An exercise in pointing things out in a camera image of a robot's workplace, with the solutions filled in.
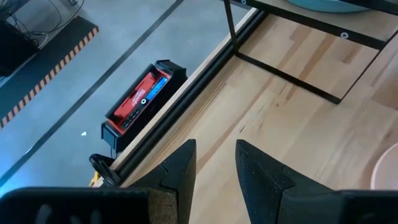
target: red battery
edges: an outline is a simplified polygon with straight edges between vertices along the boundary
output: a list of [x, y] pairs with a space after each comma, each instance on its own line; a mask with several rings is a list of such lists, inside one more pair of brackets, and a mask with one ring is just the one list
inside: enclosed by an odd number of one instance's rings
[[123, 151], [186, 80], [186, 69], [170, 60], [149, 65], [106, 114], [101, 138]]

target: hazard stripe tape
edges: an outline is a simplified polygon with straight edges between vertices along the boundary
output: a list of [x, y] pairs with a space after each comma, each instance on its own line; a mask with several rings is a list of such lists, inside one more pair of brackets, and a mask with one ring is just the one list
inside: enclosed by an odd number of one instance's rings
[[8, 114], [0, 118], [0, 131], [13, 119], [15, 116], [39, 94], [39, 92], [47, 85], [55, 76], [75, 57], [75, 55], [85, 47], [86, 44], [99, 32], [98, 27], [91, 30], [66, 56], [54, 66], [48, 74], [46, 74], [38, 84], [33, 87], [17, 105], [13, 107]]

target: wooden plank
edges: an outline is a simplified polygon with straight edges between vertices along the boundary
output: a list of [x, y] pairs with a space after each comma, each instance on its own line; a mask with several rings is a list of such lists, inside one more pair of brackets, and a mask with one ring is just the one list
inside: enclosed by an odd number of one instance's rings
[[304, 9], [295, 6], [286, 0], [258, 1], [381, 40], [387, 40], [398, 28], [398, 16], [393, 16], [379, 11], [334, 14]]
[[[337, 83], [346, 80], [345, 76], [322, 74], [328, 73], [322, 67], [324, 64], [336, 61], [339, 65], [346, 64], [343, 68], [330, 68], [345, 71], [347, 75], [362, 69], [360, 60], [365, 56], [358, 53], [362, 49], [356, 49], [350, 42], [333, 42], [323, 50], [319, 60], [312, 60], [312, 55], [320, 54], [319, 45], [325, 44], [323, 34], [310, 30], [307, 35], [308, 31], [297, 31], [296, 24], [276, 17], [264, 21], [260, 29], [268, 30], [253, 34], [252, 39], [242, 46], [242, 51], [253, 57], [269, 59], [270, 63], [282, 68], [295, 71], [296, 67], [298, 76], [308, 69], [305, 67], [312, 66], [318, 72], [309, 72], [305, 80], [314, 85], [333, 91], [338, 89]], [[289, 33], [293, 37], [282, 35]], [[306, 37], [300, 40], [303, 44], [297, 47], [295, 41], [303, 37]], [[314, 42], [315, 37], [321, 37], [318, 45], [305, 44], [307, 38]], [[286, 60], [292, 47], [297, 48], [296, 54], [302, 57], [292, 54]], [[308, 48], [310, 55], [303, 55], [305, 49], [300, 49], [303, 47]], [[249, 223], [234, 161], [237, 139], [247, 140], [333, 189], [368, 189], [367, 177], [371, 175], [372, 164], [388, 146], [398, 141], [395, 134], [398, 132], [398, 111], [379, 99], [395, 87], [383, 83], [395, 80], [391, 77], [396, 77], [394, 68], [398, 68], [398, 63], [391, 60], [394, 56], [391, 52], [397, 49], [398, 38], [381, 53], [382, 60], [371, 65], [369, 72], [339, 106], [232, 58], [123, 187], [145, 175], [192, 138], [197, 140], [197, 180], [191, 223]], [[378, 78], [378, 71], [385, 67], [388, 69], [384, 70], [382, 78]]]
[[398, 110], [398, 68], [391, 67], [393, 74], [386, 78], [386, 80], [381, 84], [377, 92], [373, 96], [373, 100], [390, 107], [392, 109]]

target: concrete floor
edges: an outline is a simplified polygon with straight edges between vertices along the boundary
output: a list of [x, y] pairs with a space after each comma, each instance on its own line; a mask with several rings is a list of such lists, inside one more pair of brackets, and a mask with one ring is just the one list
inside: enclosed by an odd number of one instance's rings
[[[54, 0], [64, 18], [74, 13]], [[80, 16], [99, 26], [99, 34], [0, 132], [0, 176], [99, 79], [162, 15], [174, 0], [86, 1]], [[247, 9], [233, 6], [238, 22]], [[17, 16], [28, 29], [50, 29], [57, 18], [46, 0], [29, 2]], [[90, 98], [0, 188], [0, 195], [27, 186], [86, 187], [94, 173], [88, 158], [110, 156], [101, 140], [105, 113], [143, 69], [171, 59], [191, 74], [228, 33], [223, 3], [184, 0]]]

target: mounting hole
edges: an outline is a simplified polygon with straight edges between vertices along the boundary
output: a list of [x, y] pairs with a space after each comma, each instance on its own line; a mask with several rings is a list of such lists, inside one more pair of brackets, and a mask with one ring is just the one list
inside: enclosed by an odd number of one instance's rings
[[340, 37], [341, 37], [341, 38], [344, 38], [344, 39], [347, 39], [347, 38], [348, 38], [348, 33], [347, 33], [347, 32], [342, 32], [342, 33], [340, 34]]

